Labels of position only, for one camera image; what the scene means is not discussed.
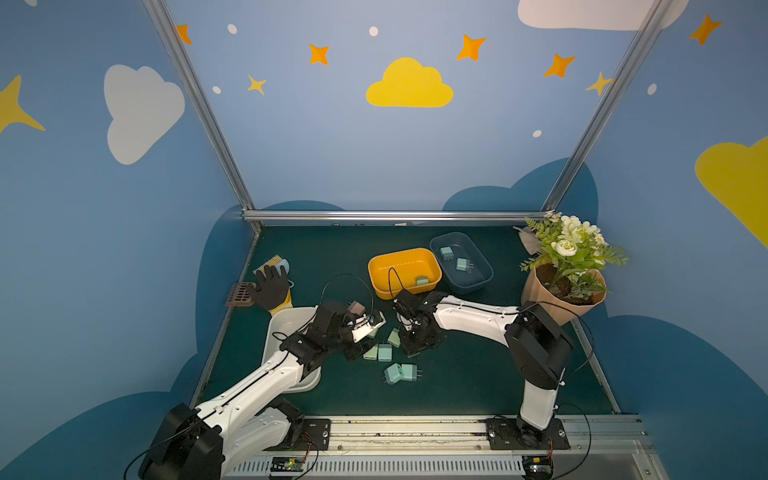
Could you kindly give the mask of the green plug cluster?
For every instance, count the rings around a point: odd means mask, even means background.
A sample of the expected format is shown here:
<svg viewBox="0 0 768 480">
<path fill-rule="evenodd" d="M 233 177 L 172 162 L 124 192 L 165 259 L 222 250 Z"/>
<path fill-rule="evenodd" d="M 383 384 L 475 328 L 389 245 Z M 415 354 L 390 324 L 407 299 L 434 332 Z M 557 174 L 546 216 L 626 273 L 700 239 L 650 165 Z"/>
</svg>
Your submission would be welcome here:
<svg viewBox="0 0 768 480">
<path fill-rule="evenodd" d="M 399 333 L 400 333 L 399 329 L 393 328 L 387 337 L 387 343 L 394 348 L 401 347 L 401 339 L 400 339 Z"/>
</svg>

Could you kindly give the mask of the pink plug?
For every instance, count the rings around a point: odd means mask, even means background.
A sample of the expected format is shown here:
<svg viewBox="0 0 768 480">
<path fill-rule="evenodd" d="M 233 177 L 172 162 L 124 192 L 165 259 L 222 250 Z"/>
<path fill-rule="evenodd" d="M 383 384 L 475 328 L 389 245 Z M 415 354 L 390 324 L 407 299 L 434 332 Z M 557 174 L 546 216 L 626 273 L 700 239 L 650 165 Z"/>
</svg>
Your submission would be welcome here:
<svg viewBox="0 0 768 480">
<path fill-rule="evenodd" d="M 366 307 L 357 301 L 353 301 L 349 305 L 347 312 L 353 317 L 361 317 L 366 313 Z"/>
</svg>

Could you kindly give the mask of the blue plug isolated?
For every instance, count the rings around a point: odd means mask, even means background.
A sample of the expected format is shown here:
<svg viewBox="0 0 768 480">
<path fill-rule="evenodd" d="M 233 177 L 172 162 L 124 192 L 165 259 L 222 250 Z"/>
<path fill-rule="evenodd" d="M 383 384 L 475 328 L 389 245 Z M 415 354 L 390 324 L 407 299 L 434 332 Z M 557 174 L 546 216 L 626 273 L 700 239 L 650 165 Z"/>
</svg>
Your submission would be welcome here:
<svg viewBox="0 0 768 480">
<path fill-rule="evenodd" d="M 474 264 L 470 259 L 458 258 L 456 260 L 455 268 L 461 272 L 471 272 L 474 269 Z"/>
</svg>

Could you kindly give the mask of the blue plug cluster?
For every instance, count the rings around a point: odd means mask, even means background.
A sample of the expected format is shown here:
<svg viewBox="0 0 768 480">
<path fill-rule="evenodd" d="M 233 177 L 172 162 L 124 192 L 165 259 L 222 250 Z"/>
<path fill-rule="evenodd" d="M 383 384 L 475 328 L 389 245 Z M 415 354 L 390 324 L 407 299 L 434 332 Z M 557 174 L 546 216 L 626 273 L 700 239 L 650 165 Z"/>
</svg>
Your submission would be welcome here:
<svg viewBox="0 0 768 480">
<path fill-rule="evenodd" d="M 393 361 L 393 347 L 390 344 L 379 344 L 377 346 L 377 360 L 379 362 Z"/>
<path fill-rule="evenodd" d="M 453 249 L 450 246 L 444 246 L 440 248 L 440 254 L 444 261 L 450 261 L 454 258 Z"/>
</svg>

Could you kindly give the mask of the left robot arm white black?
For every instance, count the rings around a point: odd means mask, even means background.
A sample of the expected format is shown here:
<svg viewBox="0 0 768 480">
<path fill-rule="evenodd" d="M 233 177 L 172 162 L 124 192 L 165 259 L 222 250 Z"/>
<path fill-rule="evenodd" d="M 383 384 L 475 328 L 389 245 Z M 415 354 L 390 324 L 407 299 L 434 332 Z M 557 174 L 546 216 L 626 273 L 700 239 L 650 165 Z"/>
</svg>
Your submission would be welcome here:
<svg viewBox="0 0 768 480">
<path fill-rule="evenodd" d="M 354 302 L 327 302 L 280 344 L 262 365 L 217 397 L 195 407 L 179 404 L 163 419 L 146 452 L 141 479 L 220 479 L 257 452 L 281 443 L 290 416 L 274 401 L 336 352 L 356 359 L 372 346 L 384 315 Z"/>
</svg>

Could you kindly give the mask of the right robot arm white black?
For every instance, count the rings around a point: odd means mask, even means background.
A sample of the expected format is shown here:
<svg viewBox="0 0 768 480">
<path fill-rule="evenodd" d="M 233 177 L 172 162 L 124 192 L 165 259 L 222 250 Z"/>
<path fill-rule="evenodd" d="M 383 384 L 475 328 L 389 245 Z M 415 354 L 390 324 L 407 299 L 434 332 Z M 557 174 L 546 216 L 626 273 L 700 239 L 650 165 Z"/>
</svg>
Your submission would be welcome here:
<svg viewBox="0 0 768 480">
<path fill-rule="evenodd" d="M 550 427 L 573 344 L 541 304 L 503 307 L 438 291 L 420 298 L 402 290 L 394 297 L 394 310 L 404 326 L 399 333 L 401 346 L 410 356 L 436 346 L 445 331 L 469 333 L 506 346 L 524 379 L 517 428 L 539 434 Z"/>
</svg>

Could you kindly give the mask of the white storage tray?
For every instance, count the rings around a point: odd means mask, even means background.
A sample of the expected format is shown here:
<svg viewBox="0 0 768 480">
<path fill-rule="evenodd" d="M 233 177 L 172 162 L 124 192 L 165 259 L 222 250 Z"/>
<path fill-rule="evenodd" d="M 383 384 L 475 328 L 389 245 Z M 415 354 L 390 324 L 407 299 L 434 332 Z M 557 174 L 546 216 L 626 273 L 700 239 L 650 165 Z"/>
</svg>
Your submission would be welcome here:
<svg viewBox="0 0 768 480">
<path fill-rule="evenodd" d="M 302 325 L 311 319 L 316 311 L 316 306 L 286 308 L 275 313 L 268 326 L 262 362 L 269 360 L 275 352 L 279 351 L 282 339 L 293 334 Z M 297 385 L 288 388 L 284 394 L 305 393 L 314 389 L 320 382 L 321 368 L 318 368 L 303 378 Z"/>
</svg>

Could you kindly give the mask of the yellow storage box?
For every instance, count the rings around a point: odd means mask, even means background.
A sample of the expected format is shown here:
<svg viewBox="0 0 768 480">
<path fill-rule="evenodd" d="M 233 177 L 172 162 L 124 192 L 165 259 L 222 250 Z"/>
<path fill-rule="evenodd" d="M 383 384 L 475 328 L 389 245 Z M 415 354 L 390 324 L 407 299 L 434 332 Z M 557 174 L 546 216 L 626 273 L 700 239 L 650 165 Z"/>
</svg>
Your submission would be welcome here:
<svg viewBox="0 0 768 480">
<path fill-rule="evenodd" d="M 443 276 L 435 255 L 426 248 L 375 256 L 368 262 L 368 273 L 376 295 L 382 300 L 392 300 L 401 290 L 413 294 L 431 291 Z M 429 283 L 418 286 L 419 276 L 426 276 Z"/>
</svg>

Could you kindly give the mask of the blue storage box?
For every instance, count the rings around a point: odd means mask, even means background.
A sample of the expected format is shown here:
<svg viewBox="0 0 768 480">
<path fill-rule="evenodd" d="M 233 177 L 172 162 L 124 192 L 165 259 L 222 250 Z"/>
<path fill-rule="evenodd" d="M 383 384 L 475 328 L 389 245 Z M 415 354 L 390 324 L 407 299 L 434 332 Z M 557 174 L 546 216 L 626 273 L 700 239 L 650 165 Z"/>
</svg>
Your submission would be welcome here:
<svg viewBox="0 0 768 480">
<path fill-rule="evenodd" d="M 456 294 L 478 291 L 494 277 L 493 267 L 464 233 L 436 236 L 430 241 L 429 249 L 436 256 L 449 288 Z"/>
</svg>

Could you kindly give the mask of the green plug left middle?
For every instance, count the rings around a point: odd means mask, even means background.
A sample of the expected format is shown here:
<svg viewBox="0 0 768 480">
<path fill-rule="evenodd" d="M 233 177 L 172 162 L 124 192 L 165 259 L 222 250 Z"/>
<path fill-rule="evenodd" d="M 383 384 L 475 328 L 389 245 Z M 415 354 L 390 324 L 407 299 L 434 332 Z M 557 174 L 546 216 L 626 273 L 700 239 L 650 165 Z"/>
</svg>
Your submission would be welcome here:
<svg viewBox="0 0 768 480">
<path fill-rule="evenodd" d="M 369 350 L 363 354 L 363 359 L 367 361 L 378 360 L 378 345 L 374 344 Z"/>
</svg>

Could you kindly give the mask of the green plug bottom right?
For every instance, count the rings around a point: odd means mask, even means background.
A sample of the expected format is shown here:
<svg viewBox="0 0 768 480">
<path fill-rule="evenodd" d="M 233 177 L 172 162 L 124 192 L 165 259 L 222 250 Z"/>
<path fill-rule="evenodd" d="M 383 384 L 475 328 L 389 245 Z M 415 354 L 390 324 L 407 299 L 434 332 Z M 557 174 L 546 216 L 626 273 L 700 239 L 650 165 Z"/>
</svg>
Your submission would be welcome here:
<svg viewBox="0 0 768 480">
<path fill-rule="evenodd" d="M 415 382 L 421 376 L 420 370 L 415 364 L 401 364 L 400 371 L 403 381 Z"/>
</svg>

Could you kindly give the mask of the blue plug bottom left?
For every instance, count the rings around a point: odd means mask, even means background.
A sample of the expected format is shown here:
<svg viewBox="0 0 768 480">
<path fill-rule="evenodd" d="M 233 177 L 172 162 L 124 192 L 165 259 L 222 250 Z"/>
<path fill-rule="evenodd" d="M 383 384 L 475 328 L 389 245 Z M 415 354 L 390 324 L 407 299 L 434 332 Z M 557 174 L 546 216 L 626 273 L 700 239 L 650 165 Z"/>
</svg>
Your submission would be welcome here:
<svg viewBox="0 0 768 480">
<path fill-rule="evenodd" d="M 384 370 L 385 382 L 389 385 L 394 385 L 400 382 L 404 376 L 402 367 L 398 363 L 393 363 Z"/>
</svg>

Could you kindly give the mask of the black rubber glove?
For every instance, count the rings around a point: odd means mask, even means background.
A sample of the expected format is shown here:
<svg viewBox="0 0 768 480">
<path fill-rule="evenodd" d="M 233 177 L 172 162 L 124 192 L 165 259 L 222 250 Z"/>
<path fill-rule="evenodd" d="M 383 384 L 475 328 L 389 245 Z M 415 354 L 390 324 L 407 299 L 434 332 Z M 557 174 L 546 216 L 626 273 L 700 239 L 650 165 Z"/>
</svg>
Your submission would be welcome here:
<svg viewBox="0 0 768 480">
<path fill-rule="evenodd" d="M 257 270 L 254 284 L 246 285 L 245 289 L 254 303 L 270 314 L 290 303 L 291 283 L 283 265 L 267 265 Z"/>
</svg>

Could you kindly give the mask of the yellow blue sponge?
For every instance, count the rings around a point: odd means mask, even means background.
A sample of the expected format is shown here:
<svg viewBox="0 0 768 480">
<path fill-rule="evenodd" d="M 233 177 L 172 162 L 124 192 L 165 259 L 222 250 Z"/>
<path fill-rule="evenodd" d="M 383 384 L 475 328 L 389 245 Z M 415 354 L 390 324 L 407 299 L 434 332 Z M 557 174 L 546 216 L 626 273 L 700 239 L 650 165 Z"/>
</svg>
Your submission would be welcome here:
<svg viewBox="0 0 768 480">
<path fill-rule="evenodd" d="M 278 272 L 284 270 L 286 274 L 290 272 L 290 264 L 288 260 L 281 257 L 280 255 L 275 255 L 260 265 L 258 268 L 254 269 L 253 274 L 256 275 L 258 272 L 265 274 L 268 267 L 274 267 Z"/>
</svg>

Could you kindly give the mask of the brown grid drain cover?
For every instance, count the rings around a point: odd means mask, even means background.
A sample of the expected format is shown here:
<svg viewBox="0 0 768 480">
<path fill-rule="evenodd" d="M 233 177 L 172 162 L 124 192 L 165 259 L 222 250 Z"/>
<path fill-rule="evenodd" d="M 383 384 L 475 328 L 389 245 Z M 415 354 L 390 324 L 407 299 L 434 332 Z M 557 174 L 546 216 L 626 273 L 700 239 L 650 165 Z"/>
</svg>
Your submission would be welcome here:
<svg viewBox="0 0 768 480">
<path fill-rule="evenodd" d="M 227 296 L 225 305 L 227 307 L 250 307 L 255 304 L 251 293 L 255 290 L 256 284 L 253 282 L 238 282 L 234 284 Z"/>
</svg>

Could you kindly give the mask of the potted artificial flower plant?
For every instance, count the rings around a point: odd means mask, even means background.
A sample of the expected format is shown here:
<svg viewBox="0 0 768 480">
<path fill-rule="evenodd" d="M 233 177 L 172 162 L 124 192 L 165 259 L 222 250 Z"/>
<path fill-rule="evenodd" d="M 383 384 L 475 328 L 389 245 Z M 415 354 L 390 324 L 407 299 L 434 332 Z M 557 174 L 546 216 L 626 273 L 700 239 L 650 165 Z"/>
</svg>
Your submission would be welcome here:
<svg viewBox="0 0 768 480">
<path fill-rule="evenodd" d="M 609 244 L 597 225 L 575 215 L 549 211 L 525 222 L 522 231 L 536 250 L 520 265 L 528 274 L 521 303 L 540 304 L 561 326 L 602 303 L 608 293 L 602 270 L 626 264 L 624 250 Z"/>
</svg>

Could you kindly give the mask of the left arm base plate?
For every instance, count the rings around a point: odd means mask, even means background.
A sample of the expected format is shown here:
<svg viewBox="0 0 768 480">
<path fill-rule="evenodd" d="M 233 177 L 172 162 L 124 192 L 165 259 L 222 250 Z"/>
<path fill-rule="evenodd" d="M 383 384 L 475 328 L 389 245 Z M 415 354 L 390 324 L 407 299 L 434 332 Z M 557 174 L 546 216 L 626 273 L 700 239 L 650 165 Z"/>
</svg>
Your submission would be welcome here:
<svg viewBox="0 0 768 480">
<path fill-rule="evenodd" d="M 286 437 L 268 451 L 299 451 L 313 444 L 314 450 L 327 451 L 332 422 L 327 418 L 304 418 L 291 423 Z"/>
</svg>

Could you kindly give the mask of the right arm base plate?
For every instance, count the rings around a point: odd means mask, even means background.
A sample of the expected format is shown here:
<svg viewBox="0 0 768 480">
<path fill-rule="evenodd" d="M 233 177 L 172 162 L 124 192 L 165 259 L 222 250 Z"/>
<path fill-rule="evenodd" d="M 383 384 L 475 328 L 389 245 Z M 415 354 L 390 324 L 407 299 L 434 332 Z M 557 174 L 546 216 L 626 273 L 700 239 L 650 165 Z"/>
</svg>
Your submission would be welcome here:
<svg viewBox="0 0 768 480">
<path fill-rule="evenodd" d="M 520 418 L 496 415 L 484 420 L 490 448 L 501 450 L 569 450 L 570 443 L 563 423 L 553 418 L 544 430 Z"/>
</svg>

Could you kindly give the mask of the aluminium frame back bar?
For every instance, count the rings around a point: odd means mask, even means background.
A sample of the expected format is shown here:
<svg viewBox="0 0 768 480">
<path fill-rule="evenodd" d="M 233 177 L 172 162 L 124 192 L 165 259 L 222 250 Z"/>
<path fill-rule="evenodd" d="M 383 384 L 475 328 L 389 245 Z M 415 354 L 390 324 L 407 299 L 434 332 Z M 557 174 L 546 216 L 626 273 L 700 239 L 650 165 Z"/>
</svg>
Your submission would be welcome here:
<svg viewBox="0 0 768 480">
<path fill-rule="evenodd" d="M 244 210 L 248 221 L 324 222 L 520 222 L 543 218 L 545 212 L 514 211 L 318 211 Z"/>
</svg>

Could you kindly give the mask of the aluminium frame rail front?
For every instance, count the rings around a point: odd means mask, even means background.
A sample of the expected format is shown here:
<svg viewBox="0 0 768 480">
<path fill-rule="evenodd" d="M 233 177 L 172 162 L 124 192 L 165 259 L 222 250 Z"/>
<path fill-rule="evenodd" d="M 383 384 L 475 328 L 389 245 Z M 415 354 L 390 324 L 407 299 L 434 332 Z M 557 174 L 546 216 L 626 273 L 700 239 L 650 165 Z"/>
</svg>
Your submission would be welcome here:
<svg viewBox="0 0 768 480">
<path fill-rule="evenodd" d="M 335 416 L 329 448 L 257 452 L 220 479 L 665 479 L 635 416 L 564 415 L 569 450 L 490 448 L 494 416 Z"/>
</svg>

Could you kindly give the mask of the aluminium frame right post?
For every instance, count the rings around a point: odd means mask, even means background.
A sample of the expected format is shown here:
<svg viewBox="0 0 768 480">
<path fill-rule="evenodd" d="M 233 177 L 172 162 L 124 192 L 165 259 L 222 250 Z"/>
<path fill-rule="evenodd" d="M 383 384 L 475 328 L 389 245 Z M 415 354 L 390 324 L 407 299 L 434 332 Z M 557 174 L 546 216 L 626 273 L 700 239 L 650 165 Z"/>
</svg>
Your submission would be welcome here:
<svg viewBox="0 0 768 480">
<path fill-rule="evenodd" d="M 541 206 L 541 212 L 558 208 L 579 170 L 596 145 L 610 117 L 618 107 L 627 88 L 663 30 L 664 20 L 672 5 L 672 0 L 656 0 L 651 4 L 646 17 L 641 22 L 637 33 L 614 73 L 614 81 L 609 86 L 608 92 L 599 101 L 575 149 L 556 178 Z"/>
</svg>

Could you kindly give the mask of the aluminium frame post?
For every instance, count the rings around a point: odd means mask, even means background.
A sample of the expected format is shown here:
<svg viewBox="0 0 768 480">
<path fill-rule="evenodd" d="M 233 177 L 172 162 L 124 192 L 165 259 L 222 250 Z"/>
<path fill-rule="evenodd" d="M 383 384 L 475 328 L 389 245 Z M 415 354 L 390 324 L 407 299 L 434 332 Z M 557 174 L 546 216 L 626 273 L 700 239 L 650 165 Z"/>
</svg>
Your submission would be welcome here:
<svg viewBox="0 0 768 480">
<path fill-rule="evenodd" d="M 213 109 L 208 101 L 202 84 L 186 51 L 184 42 L 176 29 L 172 14 L 165 1 L 143 0 L 149 17 L 158 32 L 165 49 L 180 77 L 184 89 L 201 121 L 203 129 L 219 159 L 232 190 L 240 203 L 242 218 L 247 222 L 256 238 L 259 238 L 263 223 L 258 220 L 247 220 L 246 214 L 255 211 L 255 205 L 245 184 L 241 171 L 233 153 L 227 144 L 223 131 L 215 118 Z"/>
<path fill-rule="evenodd" d="M 614 73 L 614 81 L 609 86 L 608 92 L 599 101 L 575 149 L 556 178 L 541 206 L 541 212 L 558 208 L 579 170 L 596 145 L 610 117 L 618 107 L 627 88 L 663 30 L 664 20 L 672 5 L 672 0 L 656 0 L 651 4 L 646 17 L 641 22 L 637 33 Z"/>
</svg>

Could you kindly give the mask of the aluminium frame left post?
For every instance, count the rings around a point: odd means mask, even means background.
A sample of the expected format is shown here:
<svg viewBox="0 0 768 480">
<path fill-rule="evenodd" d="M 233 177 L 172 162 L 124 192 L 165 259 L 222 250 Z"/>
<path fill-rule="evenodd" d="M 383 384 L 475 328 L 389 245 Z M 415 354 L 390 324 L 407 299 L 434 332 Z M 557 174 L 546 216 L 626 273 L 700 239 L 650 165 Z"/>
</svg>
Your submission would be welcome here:
<svg viewBox="0 0 768 480">
<path fill-rule="evenodd" d="M 215 118 L 213 109 L 208 101 L 202 84 L 186 51 L 184 42 L 176 29 L 172 14 L 165 1 L 143 0 L 149 17 L 158 32 L 165 49 L 180 77 L 184 89 L 201 121 L 203 129 L 219 159 L 232 190 L 240 203 L 242 218 L 247 222 L 256 238 L 259 238 L 263 223 L 258 220 L 247 220 L 246 214 L 255 211 L 255 205 L 245 184 L 241 171 L 233 153 L 227 144 L 223 131 Z"/>
</svg>

